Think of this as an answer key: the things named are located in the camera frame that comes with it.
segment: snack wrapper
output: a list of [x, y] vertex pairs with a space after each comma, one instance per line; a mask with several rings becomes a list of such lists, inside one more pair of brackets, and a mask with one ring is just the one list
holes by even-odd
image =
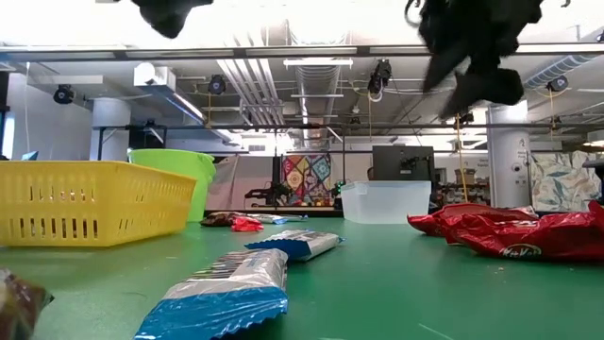
[[271, 215], [271, 214], [267, 214], [267, 213], [249, 213], [248, 214], [249, 217], [252, 218], [256, 218], [257, 220], [261, 221], [262, 223], [266, 223], [266, 224], [285, 224], [288, 222], [288, 218], [286, 217], [282, 217], [282, 216], [278, 216], [278, 215]]
[[243, 214], [240, 212], [213, 212], [200, 223], [204, 227], [230, 227], [236, 216], [243, 216]]
[[522, 211], [514, 209], [498, 209], [482, 204], [461, 203], [447, 205], [439, 211], [427, 215], [407, 216], [407, 222], [427, 236], [446, 237], [442, 229], [443, 221], [446, 218], [463, 214], [481, 215], [491, 218], [495, 222], [536, 221], [539, 219], [536, 214], [526, 213], [526, 209], [523, 209]]
[[308, 261], [340, 244], [340, 236], [312, 230], [284, 230], [263, 241], [245, 245], [248, 249], [277, 248], [287, 253], [290, 260]]
[[168, 290], [135, 340], [209, 340], [287, 313], [287, 254], [229, 252]]
[[281, 217], [288, 220], [288, 222], [306, 222], [309, 220], [308, 215], [281, 215]]
[[232, 219], [233, 225], [230, 227], [233, 231], [261, 231], [264, 230], [262, 223], [251, 217], [235, 216]]
[[592, 201], [589, 210], [555, 213], [538, 221], [495, 221], [468, 213], [444, 219], [443, 230], [454, 242], [486, 256], [604, 261], [604, 209]]
[[0, 339], [29, 339], [42, 309], [52, 300], [44, 288], [0, 268]]

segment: brown object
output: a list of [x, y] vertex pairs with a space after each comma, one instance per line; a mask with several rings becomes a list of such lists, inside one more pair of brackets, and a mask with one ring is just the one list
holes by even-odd
[[52, 299], [44, 288], [0, 268], [0, 340], [29, 339], [42, 309]]
[[244, 214], [240, 212], [213, 212], [201, 221], [201, 225], [204, 227], [230, 227], [235, 216], [244, 216]]
[[[475, 184], [476, 180], [474, 175], [476, 174], [476, 169], [463, 169], [465, 184]], [[457, 184], [463, 184], [461, 180], [461, 170], [455, 169], [455, 181]]]

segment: computer monitor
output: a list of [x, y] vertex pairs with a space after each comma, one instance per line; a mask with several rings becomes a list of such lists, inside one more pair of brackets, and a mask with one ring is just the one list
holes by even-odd
[[374, 146], [373, 164], [374, 180], [436, 180], [432, 146]]

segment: colorful quilt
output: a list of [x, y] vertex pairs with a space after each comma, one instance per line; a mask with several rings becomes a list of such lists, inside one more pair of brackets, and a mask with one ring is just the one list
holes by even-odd
[[281, 177], [294, 190], [289, 204], [329, 198], [331, 156], [287, 156], [281, 161]]
[[600, 179], [594, 169], [582, 165], [602, 155], [576, 151], [531, 156], [532, 203], [536, 211], [587, 212], [587, 204], [600, 197]]

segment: yellow plastic basket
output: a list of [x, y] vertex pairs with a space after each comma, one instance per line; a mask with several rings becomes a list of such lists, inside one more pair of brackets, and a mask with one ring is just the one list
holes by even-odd
[[108, 247], [177, 232], [194, 186], [119, 161], [0, 161], [0, 246]]

